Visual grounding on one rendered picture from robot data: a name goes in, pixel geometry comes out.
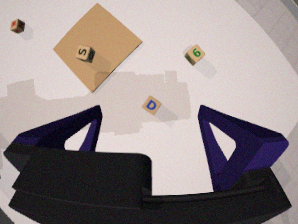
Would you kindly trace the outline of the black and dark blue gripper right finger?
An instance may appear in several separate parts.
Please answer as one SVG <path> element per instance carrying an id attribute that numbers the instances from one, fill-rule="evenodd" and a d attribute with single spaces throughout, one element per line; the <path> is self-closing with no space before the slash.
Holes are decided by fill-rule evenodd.
<path id="1" fill-rule="evenodd" d="M 229 190 L 247 171 L 270 168 L 289 146 L 281 133 L 205 105 L 200 105 L 198 121 L 213 192 Z M 217 143 L 209 122 L 235 141 L 236 148 L 229 160 Z"/>

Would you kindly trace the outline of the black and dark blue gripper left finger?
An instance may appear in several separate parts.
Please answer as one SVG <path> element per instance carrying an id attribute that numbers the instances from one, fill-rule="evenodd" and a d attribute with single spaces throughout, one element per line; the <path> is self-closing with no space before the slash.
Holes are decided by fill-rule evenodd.
<path id="1" fill-rule="evenodd" d="M 12 142 L 65 149 L 66 140 L 91 123 L 79 150 L 95 151 L 102 118 L 101 107 L 96 105 L 77 114 L 22 132 Z"/>

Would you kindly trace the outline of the tan mat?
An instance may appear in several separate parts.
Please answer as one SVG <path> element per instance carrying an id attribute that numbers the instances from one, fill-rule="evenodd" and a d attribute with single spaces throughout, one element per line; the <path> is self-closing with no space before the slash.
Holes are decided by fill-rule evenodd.
<path id="1" fill-rule="evenodd" d="M 53 50 L 93 93 L 142 42 L 111 13 L 96 3 Z M 80 44 L 94 49 L 92 63 L 75 57 Z"/>

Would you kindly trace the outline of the wooden letter block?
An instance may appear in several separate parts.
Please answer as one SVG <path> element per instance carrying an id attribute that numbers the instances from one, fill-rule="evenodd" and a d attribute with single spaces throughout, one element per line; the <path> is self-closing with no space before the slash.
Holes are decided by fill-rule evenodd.
<path id="1" fill-rule="evenodd" d="M 203 50 L 196 44 L 185 54 L 187 61 L 193 66 L 205 56 Z"/>
<path id="2" fill-rule="evenodd" d="M 81 61 L 92 63 L 94 55 L 95 51 L 91 47 L 79 45 L 75 57 Z"/>
<path id="3" fill-rule="evenodd" d="M 145 101 L 145 103 L 143 104 L 142 108 L 145 109 L 150 114 L 154 115 L 160 106 L 161 106 L 161 103 L 158 100 L 156 100 L 152 96 L 149 96 Z"/>
<path id="4" fill-rule="evenodd" d="M 16 19 L 11 22 L 10 30 L 17 34 L 24 32 L 24 28 L 25 28 L 25 23 L 19 19 Z"/>

